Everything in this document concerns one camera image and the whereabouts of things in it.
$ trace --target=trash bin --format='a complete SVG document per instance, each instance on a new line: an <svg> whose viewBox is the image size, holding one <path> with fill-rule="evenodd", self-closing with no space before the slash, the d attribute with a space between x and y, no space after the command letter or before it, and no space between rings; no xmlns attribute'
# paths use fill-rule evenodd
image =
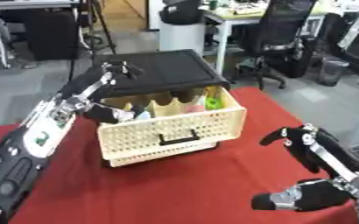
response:
<svg viewBox="0 0 359 224"><path fill-rule="evenodd" d="M323 57L315 80L323 86L334 87L341 79L342 73L348 65L348 62L333 56Z"/></svg>
<svg viewBox="0 0 359 224"><path fill-rule="evenodd" d="M194 0L176 1L159 13L160 51L192 49L202 56L206 27L199 5Z"/></svg>

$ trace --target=basket hole pattern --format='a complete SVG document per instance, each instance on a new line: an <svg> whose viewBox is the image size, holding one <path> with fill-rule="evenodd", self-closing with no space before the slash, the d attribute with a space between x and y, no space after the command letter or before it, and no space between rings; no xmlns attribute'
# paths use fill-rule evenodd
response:
<svg viewBox="0 0 359 224"><path fill-rule="evenodd" d="M117 162L130 162L132 160L148 160L150 158L161 158L161 157L165 157L167 155L175 155L175 154L179 154L181 153L183 150L188 149L189 147L194 147L197 145L188 145L185 147L180 147L180 148L175 148L175 149L170 149L170 150L162 150L162 151L157 151L157 152L152 152L152 153L146 153L146 154L141 154L141 155L137 155L134 157L123 157L123 158L118 158L115 159L115 161Z"/></svg>
<svg viewBox="0 0 359 224"><path fill-rule="evenodd" d="M231 135L232 126L236 125L235 116L236 112L226 111L138 125L113 125L103 129L100 138L104 138L101 143L105 152L121 153L159 147L158 134L162 134L166 141L190 137L190 130L195 130L200 138L226 137Z"/></svg>

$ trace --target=tripod stand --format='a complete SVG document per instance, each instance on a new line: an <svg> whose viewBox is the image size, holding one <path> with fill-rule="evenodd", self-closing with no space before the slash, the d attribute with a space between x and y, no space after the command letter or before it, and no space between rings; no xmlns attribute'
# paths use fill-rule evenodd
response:
<svg viewBox="0 0 359 224"><path fill-rule="evenodd" d="M79 6L78 6L78 17L76 19L76 32L74 34L74 50L73 55L71 58L71 65L69 69L69 75L68 75L68 81L71 81L74 77L74 67L76 63L77 54L79 53L79 38L80 38L80 31L81 31L81 6L83 4L83 0L80 0ZM109 43L109 48L113 54L116 54L116 46L113 43L113 39L110 36L109 29L106 25L106 21L104 20L103 14L102 14L102 7L99 0L86 0L86 4L88 7L88 29L89 29L89 36L94 37L94 15L97 15L99 21L101 22L101 26L103 28L104 35L106 36L106 39ZM89 41L89 51L91 54L91 61L94 64L95 62L95 43L94 39L91 38Z"/></svg>

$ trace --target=black office chair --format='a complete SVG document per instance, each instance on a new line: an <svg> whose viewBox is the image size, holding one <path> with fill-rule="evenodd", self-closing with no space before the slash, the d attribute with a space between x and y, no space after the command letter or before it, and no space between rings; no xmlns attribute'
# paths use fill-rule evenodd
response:
<svg viewBox="0 0 359 224"><path fill-rule="evenodd" d="M266 57L276 57L292 53L304 26L317 0L271 0L259 24L242 25L234 30L239 46L245 50L248 59L240 63L231 80L239 79L240 74L255 74L261 90L263 78L276 80L279 88L285 81L271 74L265 62Z"/></svg>
<svg viewBox="0 0 359 224"><path fill-rule="evenodd" d="M163 22L171 25L191 25L199 23L203 18L203 10L199 10L201 0L165 0L165 8L160 12Z"/></svg>
<svg viewBox="0 0 359 224"><path fill-rule="evenodd" d="M332 23L332 28L327 35L327 45L328 53L347 61L349 63L348 69L359 76L359 33L348 47L339 45L348 35L352 35L350 28L358 18L359 14L354 21L348 20L346 17L329 15L328 19L334 19L334 23Z"/></svg>

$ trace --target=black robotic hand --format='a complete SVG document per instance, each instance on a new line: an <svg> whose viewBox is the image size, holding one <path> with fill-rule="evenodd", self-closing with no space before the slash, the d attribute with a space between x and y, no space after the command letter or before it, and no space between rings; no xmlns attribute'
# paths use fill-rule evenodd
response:
<svg viewBox="0 0 359 224"><path fill-rule="evenodd" d="M260 193L253 197L255 210L295 210L308 212L340 206L351 195L335 187L329 179L304 179L283 192Z"/></svg>
<svg viewBox="0 0 359 224"><path fill-rule="evenodd" d="M108 97L110 89L115 88L121 79L135 80L144 71L127 61L106 61L99 66L92 66L86 73L66 84L60 91L61 99L77 105L81 102L81 112L88 119L100 123L118 123L131 120L141 112L140 108L131 111L112 108L100 103L102 98Z"/></svg>
<svg viewBox="0 0 359 224"><path fill-rule="evenodd" d="M113 88L118 80L133 79L144 74L144 70L127 61L105 61L100 65L90 67L86 73L83 73L67 83L60 91L62 99L70 98L72 95L79 95L87 87L94 85L102 80L103 75L107 75L106 83L103 87L97 89L88 98L94 101L101 100L109 88Z"/></svg>
<svg viewBox="0 0 359 224"><path fill-rule="evenodd" d="M299 126L297 128L284 127L277 129L264 137L260 144L267 146L273 142L284 139L284 146L302 165L312 173L318 173L320 169L325 170L331 179L337 176L336 171L309 149L309 145L304 144L304 134L315 135L314 139L333 156L346 165L350 170L359 171L359 164L356 163L348 153L339 145L339 141L324 129L312 131L313 126Z"/></svg>
<svg viewBox="0 0 359 224"><path fill-rule="evenodd" d="M310 149L308 137L327 149L350 170L359 171L359 164L346 153L334 136L324 129L316 129L311 124L275 130L263 138L260 144L267 146L279 139L285 139L285 148L310 172L317 173L322 169L331 179L337 178L339 174L334 167ZM331 179L301 180L283 192L258 194L252 200L252 207L257 210L313 211L342 205L351 198L351 194L337 187Z"/></svg>

